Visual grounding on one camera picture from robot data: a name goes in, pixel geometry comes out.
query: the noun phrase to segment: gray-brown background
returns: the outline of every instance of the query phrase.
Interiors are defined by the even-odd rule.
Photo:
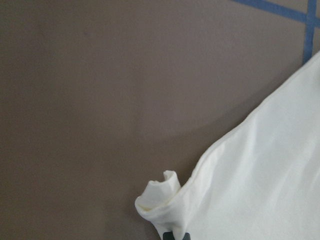
[[[3,240],[159,239],[134,208],[148,180],[185,183],[302,64],[304,24],[230,0],[1,1],[0,18]]]

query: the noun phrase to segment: white fabric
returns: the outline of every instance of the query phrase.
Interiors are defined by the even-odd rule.
[[[201,156],[135,201],[181,240],[320,240],[320,53]]]

